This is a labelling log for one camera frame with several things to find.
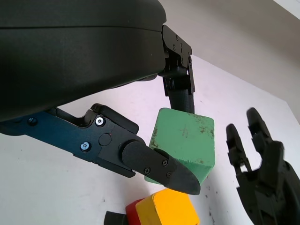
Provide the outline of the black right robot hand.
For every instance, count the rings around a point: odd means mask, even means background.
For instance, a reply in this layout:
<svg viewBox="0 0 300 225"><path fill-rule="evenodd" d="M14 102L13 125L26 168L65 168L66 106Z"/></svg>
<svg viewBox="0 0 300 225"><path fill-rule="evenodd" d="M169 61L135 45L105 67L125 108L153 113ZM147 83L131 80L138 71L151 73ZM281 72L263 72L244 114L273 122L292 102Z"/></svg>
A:
<svg viewBox="0 0 300 225"><path fill-rule="evenodd" d="M236 127L226 127L230 164L239 183L241 203L255 225L298 225L300 223L300 179L284 160L284 145L271 138L255 108L247 110L248 128L261 165L252 170Z"/></svg>

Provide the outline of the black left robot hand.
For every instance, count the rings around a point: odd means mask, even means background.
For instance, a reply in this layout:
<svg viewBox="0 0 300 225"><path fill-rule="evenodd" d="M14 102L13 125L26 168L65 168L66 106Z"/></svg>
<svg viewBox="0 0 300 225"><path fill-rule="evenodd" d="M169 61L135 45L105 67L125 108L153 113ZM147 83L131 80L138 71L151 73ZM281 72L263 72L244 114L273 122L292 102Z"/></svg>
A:
<svg viewBox="0 0 300 225"><path fill-rule="evenodd" d="M194 113L192 49L166 25L157 0L3 0L0 132L27 135L131 178L190 195L196 176L138 137L136 123L101 104L60 109L88 95L161 76L171 108Z"/></svg>

